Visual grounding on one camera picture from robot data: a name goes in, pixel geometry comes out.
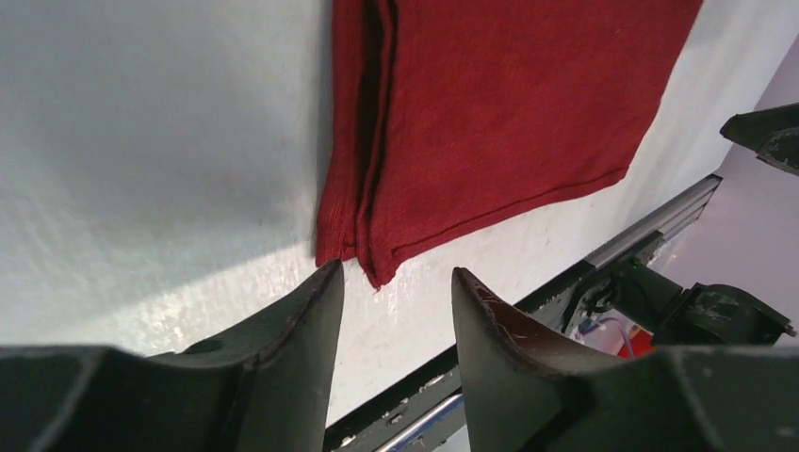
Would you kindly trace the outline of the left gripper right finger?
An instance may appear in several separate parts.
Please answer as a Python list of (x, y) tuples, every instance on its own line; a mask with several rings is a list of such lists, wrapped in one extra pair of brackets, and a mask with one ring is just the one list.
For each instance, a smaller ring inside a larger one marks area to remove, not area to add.
[(794, 451), (794, 347), (661, 347), (623, 359), (590, 347), (566, 365), (579, 416), (519, 451)]

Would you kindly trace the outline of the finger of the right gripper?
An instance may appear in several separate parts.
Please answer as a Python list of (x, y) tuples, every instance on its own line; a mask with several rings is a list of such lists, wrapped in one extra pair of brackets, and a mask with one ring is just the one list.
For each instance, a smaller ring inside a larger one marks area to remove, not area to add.
[(753, 151), (767, 165), (798, 175), (797, 103), (735, 115), (720, 134)]

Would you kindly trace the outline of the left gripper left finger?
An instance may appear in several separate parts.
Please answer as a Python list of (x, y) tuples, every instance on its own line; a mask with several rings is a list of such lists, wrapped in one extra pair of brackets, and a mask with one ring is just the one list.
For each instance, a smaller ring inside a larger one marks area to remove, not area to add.
[(344, 301), (338, 260), (180, 353), (3, 347), (5, 451), (319, 451)]

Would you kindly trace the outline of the red cloth napkin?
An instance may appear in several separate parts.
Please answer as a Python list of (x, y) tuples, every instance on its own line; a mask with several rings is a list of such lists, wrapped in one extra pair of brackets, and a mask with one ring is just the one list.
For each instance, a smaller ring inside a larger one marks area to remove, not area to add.
[(453, 239), (622, 180), (698, 1), (335, 1), (318, 264), (374, 287)]

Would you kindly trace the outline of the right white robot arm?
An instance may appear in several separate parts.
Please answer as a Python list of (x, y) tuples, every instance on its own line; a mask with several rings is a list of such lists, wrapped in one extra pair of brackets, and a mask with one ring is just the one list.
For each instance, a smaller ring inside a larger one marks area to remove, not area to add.
[[(737, 114), (720, 134), (759, 161), (798, 173), (797, 103)], [(788, 317), (740, 288), (700, 282), (685, 288), (638, 258), (613, 270), (609, 288), (611, 307), (650, 331), (656, 346), (771, 346), (783, 335), (797, 335)]]

